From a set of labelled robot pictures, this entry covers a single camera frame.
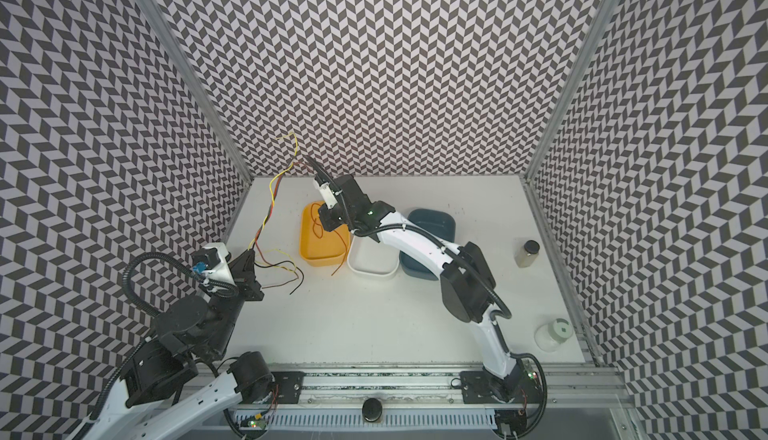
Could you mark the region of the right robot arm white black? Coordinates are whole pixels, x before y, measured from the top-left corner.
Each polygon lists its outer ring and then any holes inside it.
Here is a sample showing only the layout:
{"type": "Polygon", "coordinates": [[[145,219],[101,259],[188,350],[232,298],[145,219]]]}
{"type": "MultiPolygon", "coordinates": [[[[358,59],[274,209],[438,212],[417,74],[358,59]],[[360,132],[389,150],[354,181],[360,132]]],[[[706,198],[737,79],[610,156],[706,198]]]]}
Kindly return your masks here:
{"type": "Polygon", "coordinates": [[[495,291],[495,278],[480,247],[445,240],[392,205],[370,200],[352,175],[333,177],[310,156],[305,162],[315,171],[315,188],[323,199],[319,208],[323,229],[332,232],[345,225],[354,236],[395,248],[426,267],[439,280],[446,310],[469,326],[494,398],[509,403],[520,394],[531,400],[533,394],[523,386],[528,381],[538,389],[543,410],[548,401],[543,366],[531,353],[510,350],[499,321],[510,319],[512,313],[495,291]]]}

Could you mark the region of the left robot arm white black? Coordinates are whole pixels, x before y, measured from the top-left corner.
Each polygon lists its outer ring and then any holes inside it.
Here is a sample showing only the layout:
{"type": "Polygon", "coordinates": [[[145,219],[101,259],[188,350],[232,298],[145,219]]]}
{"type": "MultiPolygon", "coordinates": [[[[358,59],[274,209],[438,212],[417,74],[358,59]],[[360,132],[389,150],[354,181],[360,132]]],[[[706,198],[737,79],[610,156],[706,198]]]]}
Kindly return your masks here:
{"type": "Polygon", "coordinates": [[[162,252],[131,259],[120,284],[127,300],[150,316],[149,332],[109,377],[71,438],[176,439],[217,414],[223,414],[238,438],[256,438],[235,423],[231,410],[240,403],[276,401],[274,376],[260,352],[240,355],[197,393],[181,396],[199,365],[212,366],[224,358],[243,305],[263,299],[255,267],[253,249],[233,257],[221,242],[194,252],[190,264],[162,252]],[[133,282],[138,267],[149,260],[197,281],[200,293],[164,311],[152,306],[133,282]]]}

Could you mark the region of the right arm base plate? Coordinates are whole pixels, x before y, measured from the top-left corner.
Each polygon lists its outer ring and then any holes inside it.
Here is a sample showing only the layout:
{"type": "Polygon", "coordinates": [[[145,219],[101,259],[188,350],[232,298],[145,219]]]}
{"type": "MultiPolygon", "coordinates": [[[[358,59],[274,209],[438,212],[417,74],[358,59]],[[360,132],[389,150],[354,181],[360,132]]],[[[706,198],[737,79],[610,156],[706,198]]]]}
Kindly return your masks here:
{"type": "Polygon", "coordinates": [[[542,399],[538,378],[531,373],[522,373],[509,380],[499,379],[485,370],[462,371],[459,380],[465,404],[537,404],[542,399]]]}

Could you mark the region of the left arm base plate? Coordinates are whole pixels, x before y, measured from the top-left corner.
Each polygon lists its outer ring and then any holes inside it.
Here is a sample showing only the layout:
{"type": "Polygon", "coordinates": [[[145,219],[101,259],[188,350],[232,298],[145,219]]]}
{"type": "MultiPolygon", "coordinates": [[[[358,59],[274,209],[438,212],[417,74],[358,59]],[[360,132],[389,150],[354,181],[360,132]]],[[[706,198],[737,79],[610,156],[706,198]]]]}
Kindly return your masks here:
{"type": "Polygon", "coordinates": [[[274,402],[278,405],[299,403],[306,374],[299,370],[273,371],[271,391],[277,395],[274,402]]]}

